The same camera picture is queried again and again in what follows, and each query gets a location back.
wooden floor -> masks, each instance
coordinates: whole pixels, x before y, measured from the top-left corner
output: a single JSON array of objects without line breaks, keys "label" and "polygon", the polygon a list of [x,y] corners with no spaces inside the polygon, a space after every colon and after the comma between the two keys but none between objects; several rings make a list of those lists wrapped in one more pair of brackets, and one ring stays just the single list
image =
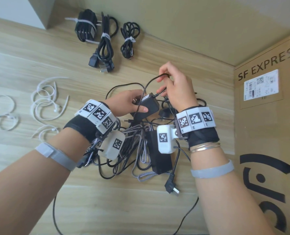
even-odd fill
[{"label": "wooden floor", "polygon": [[[137,38],[135,56],[124,59],[119,51],[123,37],[112,39],[115,71],[103,74],[89,67],[88,60],[96,45],[80,42],[74,33],[78,11],[56,5],[49,30],[36,29],[0,20],[0,94],[12,96],[15,113],[21,122],[13,131],[0,130],[0,171],[38,145],[31,139],[39,127],[29,114],[30,94],[37,84],[49,77],[57,80],[59,98],[70,101],[65,114],[50,122],[62,127],[88,99],[103,100],[111,87],[130,82],[146,84],[158,75],[159,67],[172,61],[193,79],[198,97],[213,110],[222,147],[234,158],[233,67],[192,51],[173,46],[142,34]],[[160,84],[153,82],[148,92]],[[115,90],[138,88],[130,86]],[[6,107],[0,99],[0,106]],[[54,115],[52,109],[46,116]],[[181,190],[175,197],[165,191],[167,175],[138,182],[128,169],[120,176],[104,180],[97,167],[76,169],[57,196],[56,216],[64,234],[172,234],[197,198],[190,164],[181,155],[176,170],[176,184]],[[32,234],[57,234],[52,222],[52,206],[46,210]],[[199,205],[183,222],[179,234],[205,234],[207,227]]]}]

silver bangle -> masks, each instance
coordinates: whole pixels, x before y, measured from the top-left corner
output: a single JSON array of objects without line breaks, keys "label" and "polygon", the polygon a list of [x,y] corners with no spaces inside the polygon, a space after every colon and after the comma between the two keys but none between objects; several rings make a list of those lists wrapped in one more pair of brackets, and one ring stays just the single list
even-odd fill
[{"label": "silver bangle", "polygon": [[203,151],[203,150],[207,150],[207,149],[214,149],[214,148],[218,148],[218,147],[220,147],[219,142],[208,142],[208,143],[205,143],[205,144],[198,146],[197,148],[194,148],[193,150],[191,150],[191,153],[196,153],[199,151]]}]

cardboard box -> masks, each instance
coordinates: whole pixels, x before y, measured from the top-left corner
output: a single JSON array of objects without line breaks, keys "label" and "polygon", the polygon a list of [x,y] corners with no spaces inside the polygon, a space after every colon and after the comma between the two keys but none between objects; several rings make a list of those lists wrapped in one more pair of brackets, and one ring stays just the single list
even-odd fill
[{"label": "cardboard box", "polygon": [[234,77],[236,171],[276,233],[290,234],[290,37]]}]

human hand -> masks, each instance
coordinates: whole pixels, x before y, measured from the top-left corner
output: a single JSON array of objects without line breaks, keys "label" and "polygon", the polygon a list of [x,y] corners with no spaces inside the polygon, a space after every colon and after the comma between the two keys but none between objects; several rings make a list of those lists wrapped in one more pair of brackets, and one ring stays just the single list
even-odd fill
[{"label": "human hand", "polygon": [[180,72],[171,62],[167,62],[160,67],[159,75],[163,73],[172,75],[174,81],[166,76],[157,78],[157,82],[164,82],[164,85],[157,90],[157,93],[167,87],[167,90],[161,96],[168,95],[171,105],[179,112],[192,106],[198,106],[192,80],[189,77]]},{"label": "human hand", "polygon": [[[138,106],[132,103],[133,99],[138,96],[142,96],[143,90],[125,90],[120,92],[106,100],[106,103],[109,106],[109,109],[114,116],[119,117],[126,115],[128,113],[136,112]],[[148,109],[145,106],[140,106],[139,112],[148,112]]]}]

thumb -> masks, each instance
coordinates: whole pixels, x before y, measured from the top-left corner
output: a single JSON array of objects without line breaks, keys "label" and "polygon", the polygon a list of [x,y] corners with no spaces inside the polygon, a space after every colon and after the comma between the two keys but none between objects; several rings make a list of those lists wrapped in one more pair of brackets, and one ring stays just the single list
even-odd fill
[{"label": "thumb", "polygon": [[163,82],[166,84],[167,89],[173,86],[173,81],[168,77],[165,77]]},{"label": "thumb", "polygon": [[[136,112],[137,108],[138,108],[138,105],[133,105],[133,112]],[[138,109],[138,112],[143,112],[143,113],[148,112],[148,108],[145,106],[140,106],[140,108]]]}]

